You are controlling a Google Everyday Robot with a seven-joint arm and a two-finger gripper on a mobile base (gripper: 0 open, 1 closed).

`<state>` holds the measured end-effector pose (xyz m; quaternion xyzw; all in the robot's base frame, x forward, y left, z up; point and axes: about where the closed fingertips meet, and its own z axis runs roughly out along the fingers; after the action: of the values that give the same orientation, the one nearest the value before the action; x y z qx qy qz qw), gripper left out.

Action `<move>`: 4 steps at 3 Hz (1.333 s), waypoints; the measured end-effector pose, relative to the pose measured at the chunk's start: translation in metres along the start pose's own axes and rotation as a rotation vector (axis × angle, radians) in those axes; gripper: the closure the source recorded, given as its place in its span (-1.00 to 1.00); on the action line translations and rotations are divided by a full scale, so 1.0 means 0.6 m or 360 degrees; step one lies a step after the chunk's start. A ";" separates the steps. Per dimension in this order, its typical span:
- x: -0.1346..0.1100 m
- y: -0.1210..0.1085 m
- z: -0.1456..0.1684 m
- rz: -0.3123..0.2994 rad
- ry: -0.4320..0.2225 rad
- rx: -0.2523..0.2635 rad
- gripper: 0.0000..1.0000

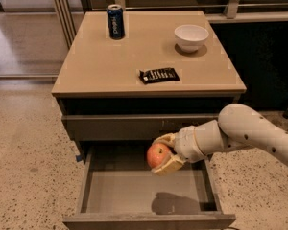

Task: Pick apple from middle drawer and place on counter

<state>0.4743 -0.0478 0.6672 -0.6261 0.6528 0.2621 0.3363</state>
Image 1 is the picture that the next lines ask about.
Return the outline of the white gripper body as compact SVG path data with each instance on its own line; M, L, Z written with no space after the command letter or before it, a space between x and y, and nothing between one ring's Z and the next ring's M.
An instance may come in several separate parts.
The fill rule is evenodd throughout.
M197 144L194 126L184 127L176 133L174 144L174 151L186 162L196 163L205 159Z

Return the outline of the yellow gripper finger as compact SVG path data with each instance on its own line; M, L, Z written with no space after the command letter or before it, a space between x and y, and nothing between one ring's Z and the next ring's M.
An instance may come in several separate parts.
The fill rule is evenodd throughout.
M164 144L169 148L173 148L175 146L175 138L176 138L176 134L175 133L167 133L164 135L161 135L159 137L157 137L153 143L160 143L160 144Z
M178 154L169 153L162 160L161 164L152 169L152 173L165 176L174 173L181 169L185 163L185 160Z

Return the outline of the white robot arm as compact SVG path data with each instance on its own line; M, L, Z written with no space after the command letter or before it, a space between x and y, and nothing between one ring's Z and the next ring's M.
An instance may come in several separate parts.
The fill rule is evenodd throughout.
M216 120L184 127L156 141L172 149L152 167L157 175L174 173L184 164L196 163L216 152L249 148L264 150L288 167L288 132L239 103L225 106Z

